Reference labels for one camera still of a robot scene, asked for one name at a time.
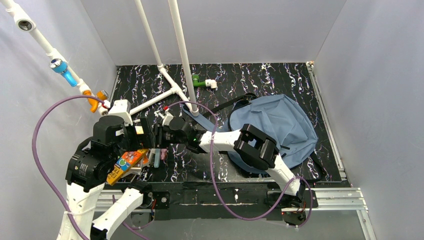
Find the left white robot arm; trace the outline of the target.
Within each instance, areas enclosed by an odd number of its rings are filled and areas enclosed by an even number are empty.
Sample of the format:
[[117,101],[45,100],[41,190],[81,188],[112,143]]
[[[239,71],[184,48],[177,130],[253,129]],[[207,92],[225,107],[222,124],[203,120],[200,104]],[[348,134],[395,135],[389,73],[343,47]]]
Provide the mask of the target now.
[[153,145],[147,119],[140,126],[125,125],[122,117],[107,115],[93,125],[92,136],[77,147],[65,175],[67,208],[57,238],[109,240],[118,226],[152,190],[149,183],[133,181],[123,195],[97,219],[93,219],[100,193],[115,163],[125,153]]

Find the orange treehouse book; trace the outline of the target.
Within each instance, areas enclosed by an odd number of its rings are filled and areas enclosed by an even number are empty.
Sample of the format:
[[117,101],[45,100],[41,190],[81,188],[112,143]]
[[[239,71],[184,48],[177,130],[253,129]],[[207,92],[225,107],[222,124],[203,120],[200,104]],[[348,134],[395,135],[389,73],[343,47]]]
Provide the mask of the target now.
[[113,170],[108,174],[106,182],[113,186],[124,176],[136,173],[150,164],[148,159],[149,149],[125,152],[114,164]]

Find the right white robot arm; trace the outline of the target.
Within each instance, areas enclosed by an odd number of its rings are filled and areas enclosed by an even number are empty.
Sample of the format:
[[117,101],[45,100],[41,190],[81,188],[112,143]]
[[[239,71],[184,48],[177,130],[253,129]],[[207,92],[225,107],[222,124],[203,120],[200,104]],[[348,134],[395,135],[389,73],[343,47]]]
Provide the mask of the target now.
[[212,133],[193,127],[181,117],[173,117],[167,124],[155,124],[153,134],[156,149],[184,144],[195,154],[236,153],[249,167],[270,175],[284,190],[285,201],[295,204],[304,199],[305,185],[284,163],[277,142],[252,124],[246,123],[238,130]]

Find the thin white rear pipe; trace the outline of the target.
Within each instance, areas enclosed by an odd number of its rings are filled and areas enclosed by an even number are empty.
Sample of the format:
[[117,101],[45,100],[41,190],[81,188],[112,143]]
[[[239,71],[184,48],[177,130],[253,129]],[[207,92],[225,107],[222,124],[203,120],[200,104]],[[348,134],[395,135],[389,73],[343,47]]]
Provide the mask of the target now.
[[152,31],[151,31],[151,28],[150,28],[150,25],[149,25],[149,22],[148,22],[148,19],[147,19],[147,16],[146,16],[143,4],[142,4],[142,1],[141,0],[134,0],[134,3],[135,3],[135,6],[137,8],[137,11],[138,11],[139,17],[141,19],[142,25],[144,27],[145,34],[148,38],[148,42],[149,42],[150,47],[152,49],[152,52],[153,52],[153,55],[154,55],[154,58],[155,58],[155,61],[156,61],[156,65],[159,69],[161,69],[164,66],[163,66],[157,45],[155,43],[154,36],[153,36]]

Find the white vertical pvc pipe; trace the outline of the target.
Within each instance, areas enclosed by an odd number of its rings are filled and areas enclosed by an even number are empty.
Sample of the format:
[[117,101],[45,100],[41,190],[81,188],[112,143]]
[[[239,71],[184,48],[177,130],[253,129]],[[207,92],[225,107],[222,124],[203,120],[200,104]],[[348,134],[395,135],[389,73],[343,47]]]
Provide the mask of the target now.
[[197,102],[193,80],[192,80],[192,73],[191,73],[191,67],[189,63],[189,57],[187,52],[187,46],[185,42],[185,36],[178,6],[177,0],[168,0],[168,6],[172,18],[172,23],[175,31],[175,36],[177,40],[177,45],[180,53],[182,68],[184,72],[185,77],[185,83],[188,90],[189,100],[192,102],[191,104],[191,113],[196,117],[199,115],[199,109],[197,105],[195,104]]

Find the green plastic tap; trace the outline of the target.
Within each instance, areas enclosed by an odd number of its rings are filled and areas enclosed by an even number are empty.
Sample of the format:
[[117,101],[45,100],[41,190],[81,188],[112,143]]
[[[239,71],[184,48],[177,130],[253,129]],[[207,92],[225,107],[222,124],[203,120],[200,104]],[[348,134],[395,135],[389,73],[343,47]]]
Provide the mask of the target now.
[[206,82],[200,81],[200,78],[197,74],[193,74],[191,76],[191,79],[192,79],[192,84],[194,87],[206,87]]

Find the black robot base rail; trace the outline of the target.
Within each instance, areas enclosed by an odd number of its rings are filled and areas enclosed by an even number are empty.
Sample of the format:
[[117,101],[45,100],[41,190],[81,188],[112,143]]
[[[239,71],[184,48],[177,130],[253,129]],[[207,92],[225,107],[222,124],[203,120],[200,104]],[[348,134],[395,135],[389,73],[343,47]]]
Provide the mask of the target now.
[[297,196],[284,194],[275,182],[145,182],[139,179],[136,185],[145,187],[148,194],[144,204],[155,201],[154,214],[158,221],[179,219],[232,219],[220,202],[244,218],[253,218],[268,211],[275,202],[278,205],[265,216],[268,220],[282,219],[281,212],[298,212],[299,220],[305,219],[306,211],[316,209],[319,204],[316,193],[301,185]]

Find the blue student backpack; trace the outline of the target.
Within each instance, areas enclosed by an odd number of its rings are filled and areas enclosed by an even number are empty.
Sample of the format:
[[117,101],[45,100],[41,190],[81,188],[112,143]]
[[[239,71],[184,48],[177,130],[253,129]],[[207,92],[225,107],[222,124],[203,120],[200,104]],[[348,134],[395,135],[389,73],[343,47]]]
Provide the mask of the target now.
[[276,140],[282,160],[289,169],[311,158],[318,174],[308,182],[323,180],[326,171],[315,153],[318,136],[309,117],[295,100],[285,94],[256,96],[246,93],[198,116],[193,116],[186,105],[182,110],[194,122],[212,131],[215,124],[209,117],[228,107],[231,111],[217,132],[231,132],[241,129],[244,124],[251,124]]

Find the blue plastic tap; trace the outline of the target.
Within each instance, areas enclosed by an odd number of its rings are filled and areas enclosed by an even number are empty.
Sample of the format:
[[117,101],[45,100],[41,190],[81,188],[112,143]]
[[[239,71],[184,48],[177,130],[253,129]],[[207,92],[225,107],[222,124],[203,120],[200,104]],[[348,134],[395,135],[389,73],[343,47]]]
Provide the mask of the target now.
[[72,76],[68,69],[68,64],[60,58],[54,58],[50,61],[49,67],[57,74],[61,75],[71,87],[76,87],[78,82]]

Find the white slanted pvc pipe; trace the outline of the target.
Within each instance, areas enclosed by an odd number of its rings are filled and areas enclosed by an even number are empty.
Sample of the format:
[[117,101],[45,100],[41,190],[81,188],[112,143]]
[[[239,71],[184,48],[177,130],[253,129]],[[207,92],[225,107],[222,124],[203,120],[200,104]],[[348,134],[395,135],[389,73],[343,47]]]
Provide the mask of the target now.
[[[91,106],[90,111],[95,113],[98,112],[101,116],[106,116],[108,110],[111,108],[111,103],[107,100],[107,95],[99,91],[96,95],[93,94],[90,87],[80,78],[75,71],[69,66],[68,61],[61,55],[61,53],[54,48],[44,35],[37,29],[36,23],[29,17],[29,15],[23,10],[23,8],[13,0],[2,0],[1,3],[5,7],[5,11],[13,18],[15,25],[23,32],[29,33],[32,38],[38,43],[38,45],[45,51],[50,61],[52,59],[62,59],[68,65],[68,70],[71,75],[77,81],[78,91],[82,97],[88,97],[88,102]],[[183,93],[181,87],[171,78],[165,67],[159,69],[159,73],[168,81],[171,85],[171,89],[161,93],[160,95],[145,101],[141,105],[134,107],[130,110],[129,114],[132,116],[147,107],[160,102],[161,100],[171,96],[178,95],[182,101],[188,101],[189,99]]]

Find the teal white stapler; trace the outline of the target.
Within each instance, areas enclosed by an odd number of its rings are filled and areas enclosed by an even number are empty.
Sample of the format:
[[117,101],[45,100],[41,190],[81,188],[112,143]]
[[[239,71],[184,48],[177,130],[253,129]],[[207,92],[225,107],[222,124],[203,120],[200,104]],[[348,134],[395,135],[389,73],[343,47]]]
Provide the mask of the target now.
[[158,148],[151,149],[148,155],[148,160],[152,167],[158,168],[161,160],[161,150]]

